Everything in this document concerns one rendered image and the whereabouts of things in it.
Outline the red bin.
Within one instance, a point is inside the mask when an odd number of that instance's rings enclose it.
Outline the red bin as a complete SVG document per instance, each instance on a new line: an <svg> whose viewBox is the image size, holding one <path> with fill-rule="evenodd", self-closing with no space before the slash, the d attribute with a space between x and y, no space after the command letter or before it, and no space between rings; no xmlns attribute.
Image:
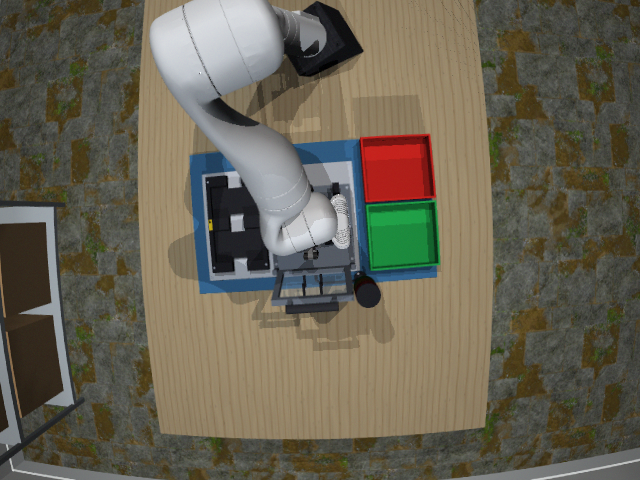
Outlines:
<svg viewBox="0 0 640 480"><path fill-rule="evenodd" d="M364 203L436 198L428 136L373 136L364 137L359 143L364 169Z"/></svg>

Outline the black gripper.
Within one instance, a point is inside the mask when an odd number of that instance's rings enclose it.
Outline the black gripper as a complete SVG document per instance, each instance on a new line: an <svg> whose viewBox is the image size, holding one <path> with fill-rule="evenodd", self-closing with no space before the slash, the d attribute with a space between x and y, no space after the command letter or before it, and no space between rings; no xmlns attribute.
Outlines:
<svg viewBox="0 0 640 480"><path fill-rule="evenodd" d="M314 189L313 189L312 184L310 184L310 186L311 186L311 192L313 192ZM315 259L318 259L319 252L318 252L318 250L315 250L315 247L318 247L318 245L315 245L315 246L313 246L311 248L308 248L306 251L304 251L304 256L303 256L304 260L313 260L313 259L315 260Z"/></svg>

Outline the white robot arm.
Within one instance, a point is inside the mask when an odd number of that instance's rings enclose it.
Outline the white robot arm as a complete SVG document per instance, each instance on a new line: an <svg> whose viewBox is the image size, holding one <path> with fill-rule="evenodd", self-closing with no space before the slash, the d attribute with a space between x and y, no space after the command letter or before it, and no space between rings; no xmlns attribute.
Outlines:
<svg viewBox="0 0 640 480"><path fill-rule="evenodd" d="M149 31L167 88L237 171L258 207L262 240L279 256L329 240L348 248L346 198L311 193L292 143L221 96L270 76L284 54L317 55L326 40L319 17L268 0L193 0L156 18Z"/></svg>

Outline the green bin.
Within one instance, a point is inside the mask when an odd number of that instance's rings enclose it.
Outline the green bin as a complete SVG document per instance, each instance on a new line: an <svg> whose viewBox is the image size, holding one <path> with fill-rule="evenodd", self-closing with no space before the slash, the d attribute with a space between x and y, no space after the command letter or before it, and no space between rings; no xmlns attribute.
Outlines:
<svg viewBox="0 0 640 480"><path fill-rule="evenodd" d="M440 265L437 205L402 203L365 207L370 271Z"/></svg>

